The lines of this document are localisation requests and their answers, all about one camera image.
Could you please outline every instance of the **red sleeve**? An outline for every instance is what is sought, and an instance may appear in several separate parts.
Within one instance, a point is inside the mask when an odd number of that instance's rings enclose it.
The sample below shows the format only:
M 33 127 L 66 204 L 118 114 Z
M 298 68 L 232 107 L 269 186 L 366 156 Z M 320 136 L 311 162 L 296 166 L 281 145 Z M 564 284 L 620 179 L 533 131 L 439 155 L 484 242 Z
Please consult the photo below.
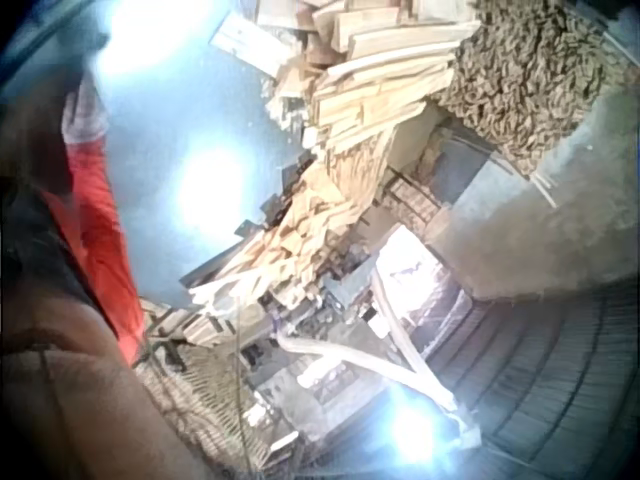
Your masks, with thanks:
M 104 140 L 68 146 L 73 196 L 80 220 L 85 269 L 94 293 L 131 363 L 138 351 L 143 313 L 105 168 Z

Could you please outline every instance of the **firewood pile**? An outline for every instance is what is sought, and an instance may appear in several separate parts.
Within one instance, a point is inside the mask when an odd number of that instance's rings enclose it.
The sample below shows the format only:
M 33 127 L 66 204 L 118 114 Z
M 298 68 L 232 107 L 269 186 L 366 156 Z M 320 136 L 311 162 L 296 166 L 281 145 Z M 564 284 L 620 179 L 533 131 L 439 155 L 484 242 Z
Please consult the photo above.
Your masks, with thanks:
M 482 26 L 435 95 L 525 176 L 631 67 L 595 26 L 555 3 L 480 0 Z
M 293 309 L 313 296 L 316 273 L 374 198 L 394 127 L 449 85 L 449 62 L 479 26 L 474 17 L 464 1 L 261 0 L 255 22 L 234 13 L 224 20 L 212 45 L 274 79 L 272 118 L 286 100 L 303 102 L 302 143 L 317 159 L 281 223 L 192 288 L 195 303 L 224 317 L 234 311 L 229 298 L 246 305 L 270 291 Z M 295 30 L 306 47 L 272 27 Z

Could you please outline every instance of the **white pipe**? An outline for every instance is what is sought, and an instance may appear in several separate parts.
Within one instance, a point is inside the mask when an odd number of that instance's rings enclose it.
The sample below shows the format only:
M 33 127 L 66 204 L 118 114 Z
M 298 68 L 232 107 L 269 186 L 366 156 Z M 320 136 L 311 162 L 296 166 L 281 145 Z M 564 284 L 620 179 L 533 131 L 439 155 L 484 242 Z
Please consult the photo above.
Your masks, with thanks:
M 402 383 L 409 388 L 413 388 L 414 390 L 433 398 L 433 387 L 428 382 L 424 381 L 422 375 L 418 375 L 411 370 L 388 362 L 387 360 L 383 360 L 382 358 L 361 352 L 355 348 L 324 342 L 322 340 L 288 337 L 284 334 L 282 329 L 278 330 L 277 339 L 280 347 L 287 352 L 312 355 L 330 355 L 335 358 L 339 358 L 343 362 L 352 363 L 358 367 L 379 373 L 380 375 Z
M 373 269 L 371 274 L 371 290 L 373 291 L 373 297 L 376 300 L 378 307 L 381 310 L 382 316 L 389 325 L 389 331 L 391 332 L 391 338 L 398 346 L 404 357 L 409 362 L 409 365 L 420 375 L 422 382 L 426 385 L 427 393 L 429 397 L 433 399 L 438 405 L 447 410 L 453 412 L 457 409 L 455 396 L 449 390 L 447 390 L 438 377 L 431 371 L 426 362 L 422 359 L 415 345 L 409 338 L 409 334 L 402 328 L 400 321 L 393 312 L 389 299 L 382 283 L 382 278 L 377 268 Z

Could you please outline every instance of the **red jacket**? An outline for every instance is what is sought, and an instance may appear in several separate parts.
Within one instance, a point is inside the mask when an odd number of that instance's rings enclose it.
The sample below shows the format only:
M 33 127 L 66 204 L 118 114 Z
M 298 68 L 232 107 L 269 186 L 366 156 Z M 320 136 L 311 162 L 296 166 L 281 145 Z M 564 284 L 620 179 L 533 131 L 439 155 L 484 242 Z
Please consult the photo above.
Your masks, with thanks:
M 131 364 L 142 338 L 144 317 L 107 180 L 104 138 L 69 145 L 67 155 L 73 175 L 73 206 L 51 193 L 42 193 L 116 332 L 125 360 Z

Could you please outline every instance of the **concrete wall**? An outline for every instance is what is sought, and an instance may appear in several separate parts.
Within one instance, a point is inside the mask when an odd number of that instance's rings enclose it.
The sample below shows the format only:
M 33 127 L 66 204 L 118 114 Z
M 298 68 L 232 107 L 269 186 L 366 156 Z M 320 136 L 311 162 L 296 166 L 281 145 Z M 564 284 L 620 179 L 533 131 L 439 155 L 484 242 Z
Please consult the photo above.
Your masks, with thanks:
M 539 167 L 557 209 L 487 163 L 432 247 L 475 298 L 576 290 L 638 271 L 638 89 L 612 92 Z

